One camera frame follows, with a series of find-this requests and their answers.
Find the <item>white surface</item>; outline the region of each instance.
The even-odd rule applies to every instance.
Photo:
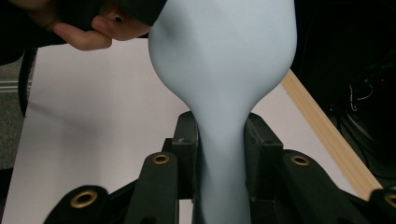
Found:
[[[90,52],[40,49],[2,223],[43,223],[71,189],[99,185],[111,193],[137,179],[188,110],[156,76],[146,39]],[[355,194],[281,86],[253,112],[285,148],[314,158]],[[189,224],[191,202],[180,207],[180,223]]]

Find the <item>sleeve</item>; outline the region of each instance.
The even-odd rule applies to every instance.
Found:
[[[32,22],[22,9],[0,1],[0,64],[12,61],[25,49],[60,45],[65,42]]]

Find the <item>table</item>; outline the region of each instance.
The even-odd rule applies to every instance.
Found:
[[[147,39],[87,52],[40,49],[2,223],[43,223],[71,189],[98,185],[111,193],[137,179],[188,110],[156,76]],[[380,188],[292,72],[252,112],[340,189],[367,198]],[[180,223],[191,223],[191,208],[180,202]]]

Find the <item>hand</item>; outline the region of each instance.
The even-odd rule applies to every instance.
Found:
[[[61,22],[58,0],[8,0],[26,9],[29,17],[38,25],[54,32],[76,49],[106,49],[112,39],[130,40],[149,31],[149,26],[124,14],[118,7],[106,0],[101,15],[92,20],[93,31],[82,31],[75,26]]]

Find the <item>wooden board edge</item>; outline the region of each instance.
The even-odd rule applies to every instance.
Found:
[[[358,196],[363,200],[368,200],[374,189],[382,189],[379,182],[292,71],[289,70],[281,85],[303,114],[320,142],[329,151]]]

